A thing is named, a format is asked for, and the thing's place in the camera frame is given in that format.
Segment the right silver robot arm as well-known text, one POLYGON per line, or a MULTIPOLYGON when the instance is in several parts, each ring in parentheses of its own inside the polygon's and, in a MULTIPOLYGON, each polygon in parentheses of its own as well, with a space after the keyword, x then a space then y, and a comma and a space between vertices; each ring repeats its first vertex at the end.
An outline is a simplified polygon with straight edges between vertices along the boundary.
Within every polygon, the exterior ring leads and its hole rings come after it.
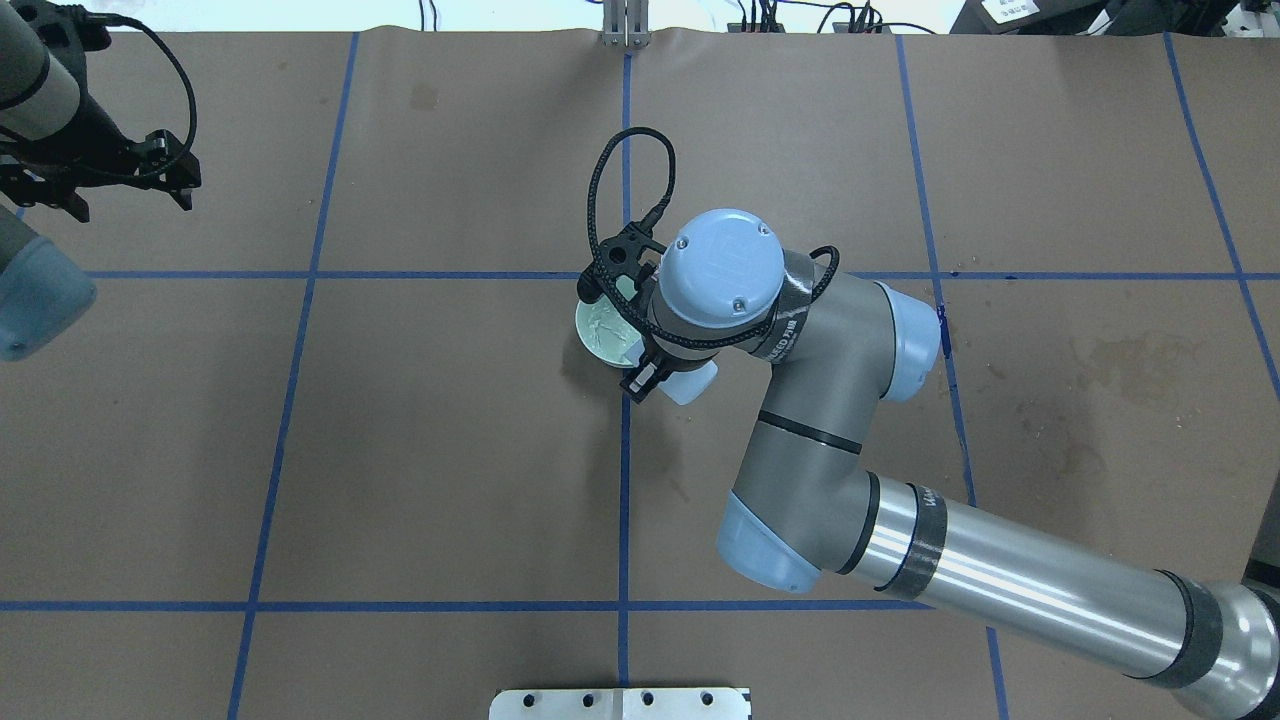
MULTIPOLYGON (((943 281, 952 323, 864 456, 1114 561, 1236 582, 1277 474, 1277 396, 1233 281, 943 281)), ((634 684, 746 687, 759 719, 1188 719, 1169 692, 852 577, 810 594, 716 551, 764 372, 628 414, 634 684)))

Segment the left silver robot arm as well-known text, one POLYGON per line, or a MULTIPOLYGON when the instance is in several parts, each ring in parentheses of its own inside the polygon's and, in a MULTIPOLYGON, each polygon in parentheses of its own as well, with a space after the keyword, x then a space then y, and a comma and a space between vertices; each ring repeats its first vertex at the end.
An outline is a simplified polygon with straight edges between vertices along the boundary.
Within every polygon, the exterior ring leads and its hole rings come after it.
POLYGON ((42 205, 90 220, 83 188, 124 186, 165 193, 183 209, 202 184, 193 152, 198 106, 188 73, 143 22, 82 5, 5 1, 1 9, 1 355, 18 363, 82 318, 93 281, 51 240, 18 217, 42 205), (125 136, 90 91, 86 58, 111 45, 111 29, 142 33, 170 61, 184 90, 184 138, 156 129, 125 136))

